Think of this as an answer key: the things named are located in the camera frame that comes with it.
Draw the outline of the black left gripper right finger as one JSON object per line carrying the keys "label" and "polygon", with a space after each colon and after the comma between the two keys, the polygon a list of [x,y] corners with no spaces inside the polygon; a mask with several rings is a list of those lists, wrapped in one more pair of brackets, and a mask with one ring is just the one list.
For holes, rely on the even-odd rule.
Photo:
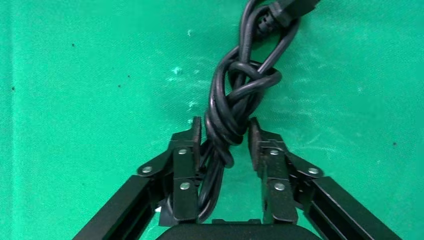
{"label": "black left gripper right finger", "polygon": [[248,125],[253,169],[262,183],[263,222],[296,225],[301,209],[325,240],[397,240],[399,236],[321,168],[290,152],[283,138]]}

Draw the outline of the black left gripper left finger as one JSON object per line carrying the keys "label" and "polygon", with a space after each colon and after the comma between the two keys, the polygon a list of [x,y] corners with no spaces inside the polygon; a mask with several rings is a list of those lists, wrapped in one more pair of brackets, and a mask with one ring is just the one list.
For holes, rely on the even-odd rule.
{"label": "black left gripper left finger", "polygon": [[171,217],[179,223],[198,221],[201,118],[174,133],[167,149],[144,163],[75,235],[76,240],[138,240],[157,204],[171,198]]}

